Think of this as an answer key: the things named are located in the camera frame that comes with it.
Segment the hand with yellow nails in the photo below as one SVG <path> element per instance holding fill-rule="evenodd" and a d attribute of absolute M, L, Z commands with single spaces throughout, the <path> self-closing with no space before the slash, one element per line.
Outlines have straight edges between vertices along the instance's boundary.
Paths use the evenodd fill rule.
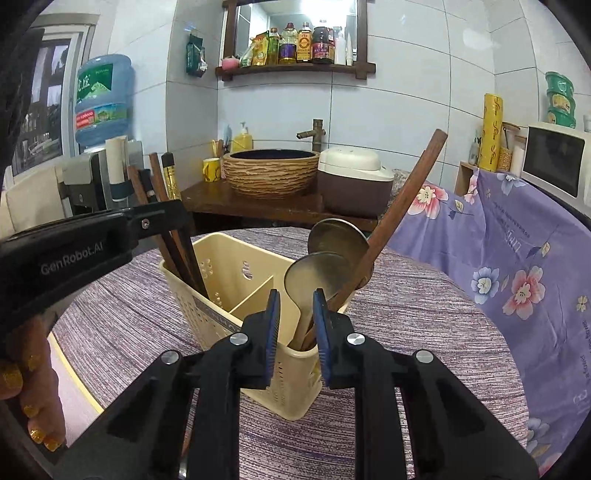
<path fill-rule="evenodd" d="M 17 398 L 32 441 L 55 452 L 65 442 L 66 428 L 47 335 L 40 315 L 8 335 L 1 359 L 1 399 Z"/>

